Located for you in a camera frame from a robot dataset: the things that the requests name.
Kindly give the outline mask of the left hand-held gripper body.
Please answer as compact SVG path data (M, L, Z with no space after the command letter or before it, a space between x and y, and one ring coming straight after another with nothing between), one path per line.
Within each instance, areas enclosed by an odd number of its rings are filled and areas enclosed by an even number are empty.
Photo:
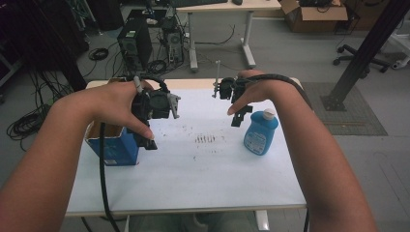
M148 124L151 119L178 119L178 103L181 98L163 90L144 90L132 101L132 114Z

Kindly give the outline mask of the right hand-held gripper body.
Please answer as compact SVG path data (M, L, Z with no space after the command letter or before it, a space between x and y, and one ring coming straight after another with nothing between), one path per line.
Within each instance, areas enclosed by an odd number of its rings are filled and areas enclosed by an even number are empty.
M214 94L212 97L216 98L217 94L220 94L221 100L231 100L231 102L235 102L245 93L246 83L244 81L240 81L238 77L221 78L220 60L216 61L216 65L217 74L215 82L213 83Z

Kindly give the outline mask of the white table leg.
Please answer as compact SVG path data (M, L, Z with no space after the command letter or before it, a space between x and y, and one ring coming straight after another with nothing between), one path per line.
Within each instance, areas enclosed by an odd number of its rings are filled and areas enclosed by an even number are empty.
M255 219L260 232L269 232L270 224L266 211L255 211Z

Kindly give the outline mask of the person's left hand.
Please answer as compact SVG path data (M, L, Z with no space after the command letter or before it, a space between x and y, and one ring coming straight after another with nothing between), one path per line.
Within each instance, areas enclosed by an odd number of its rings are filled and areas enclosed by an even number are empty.
M132 82L114 82L87 89L84 118L87 124L100 121L122 126L153 140L153 132L132 114L132 100L138 90Z

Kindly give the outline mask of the grey floor mat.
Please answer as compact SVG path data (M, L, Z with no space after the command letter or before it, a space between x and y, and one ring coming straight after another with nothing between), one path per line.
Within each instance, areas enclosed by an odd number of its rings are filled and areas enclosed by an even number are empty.
M330 94L335 84L329 82L303 82L312 108L333 135L387 136L387 132L362 96L353 87L343 102L342 111L325 109L321 98Z

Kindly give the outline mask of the blue cardboard box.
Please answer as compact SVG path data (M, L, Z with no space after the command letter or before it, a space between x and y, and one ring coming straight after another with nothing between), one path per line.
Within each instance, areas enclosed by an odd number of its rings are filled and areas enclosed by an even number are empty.
M92 122L85 133L85 142L100 154L101 122ZM106 124L103 137L103 160L107 166L136 165L138 150L133 135L125 127Z

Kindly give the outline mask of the beige desk with white legs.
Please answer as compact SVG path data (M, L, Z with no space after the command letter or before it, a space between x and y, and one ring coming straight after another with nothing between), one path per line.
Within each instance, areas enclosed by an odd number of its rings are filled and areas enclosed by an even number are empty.
M241 48L243 49L247 64L249 68L255 68L256 63L249 47L249 38L251 32L251 23L253 14L259 11L276 11L281 8L278 0L243 0L241 5L236 5L232 0L223 0L222 2L205 5L194 6L175 6L172 7L178 13L186 13L188 15L189 24L189 58L190 58L190 70L193 73L198 72L198 62L196 54L197 42L194 40L193 33L193 15L194 14L234 14L240 13L246 15L246 28L245 34L241 38Z

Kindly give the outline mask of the blue plastic bottle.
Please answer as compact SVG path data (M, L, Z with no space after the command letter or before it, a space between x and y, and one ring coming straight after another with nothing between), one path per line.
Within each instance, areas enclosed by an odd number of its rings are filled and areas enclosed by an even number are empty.
M263 156L272 144L276 128L277 114L272 108L256 111L250 116L251 123L244 137L245 147L252 153Z

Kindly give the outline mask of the white metal frame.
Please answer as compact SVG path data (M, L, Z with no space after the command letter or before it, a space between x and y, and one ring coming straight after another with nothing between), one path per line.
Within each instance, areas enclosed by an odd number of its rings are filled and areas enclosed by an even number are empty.
M410 63L410 34L392 33L388 42L405 55L403 59L395 61L392 68L398 70L407 66Z

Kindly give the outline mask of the small grey computer tower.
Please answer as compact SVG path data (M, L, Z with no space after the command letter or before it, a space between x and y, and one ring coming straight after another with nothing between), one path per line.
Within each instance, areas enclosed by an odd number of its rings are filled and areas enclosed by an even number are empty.
M177 19L166 17L162 21L163 41L168 55L168 62L177 64L183 61L183 37Z

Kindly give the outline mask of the black keyboard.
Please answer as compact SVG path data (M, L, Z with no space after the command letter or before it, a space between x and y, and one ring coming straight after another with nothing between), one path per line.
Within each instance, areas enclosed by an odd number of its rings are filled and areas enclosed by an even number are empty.
M227 3L228 0L169 0L169 4L173 8L184 8L194 6L204 6L212 4Z

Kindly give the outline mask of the black computer tower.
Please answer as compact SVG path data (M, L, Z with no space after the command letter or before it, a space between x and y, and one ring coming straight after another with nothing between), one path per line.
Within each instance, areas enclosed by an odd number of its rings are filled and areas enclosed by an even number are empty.
M152 54L148 24L143 17L129 18L117 37L129 71L145 71Z

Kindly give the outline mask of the brown cardboard box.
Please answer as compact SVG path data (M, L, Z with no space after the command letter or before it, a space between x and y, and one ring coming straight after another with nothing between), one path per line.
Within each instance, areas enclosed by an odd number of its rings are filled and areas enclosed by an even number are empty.
M332 32L339 22L348 20L341 0L278 0L292 32Z

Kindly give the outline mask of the black office chair base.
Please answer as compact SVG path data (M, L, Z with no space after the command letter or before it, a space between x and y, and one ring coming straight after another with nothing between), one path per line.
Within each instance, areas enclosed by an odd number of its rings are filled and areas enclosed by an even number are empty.
M357 50L351 47L348 44L344 44L337 48L338 57L333 61L333 65L337 66L341 61L351 61L357 53ZM390 63L379 60L377 58L372 58L370 61L371 64L380 66L379 72L385 73L388 68L391 66Z

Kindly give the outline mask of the black metal post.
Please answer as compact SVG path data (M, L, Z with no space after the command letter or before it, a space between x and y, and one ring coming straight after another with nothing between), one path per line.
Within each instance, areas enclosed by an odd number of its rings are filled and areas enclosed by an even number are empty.
M390 0L382 14L366 35L353 59L328 96L321 101L327 111L345 111L343 104L351 89L365 73L366 67L378 50L392 35L400 21L410 10L410 0Z

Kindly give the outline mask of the person's right hand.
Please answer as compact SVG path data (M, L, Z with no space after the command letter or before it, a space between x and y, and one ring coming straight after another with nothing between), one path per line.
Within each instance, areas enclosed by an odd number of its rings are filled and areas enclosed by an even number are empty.
M278 80L260 80L248 84L245 93L237 99L227 110L232 115L252 102L271 101L279 109L279 93L282 83Z

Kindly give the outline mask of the white table sheet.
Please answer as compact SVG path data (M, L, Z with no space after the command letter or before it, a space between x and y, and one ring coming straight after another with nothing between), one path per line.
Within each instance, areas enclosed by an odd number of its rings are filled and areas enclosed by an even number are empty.
M135 166L108 166L88 145L67 210L70 216L305 207L281 128L264 156L243 144L249 122L231 125L229 101L209 89L178 89L177 118L154 120L157 150L141 149Z

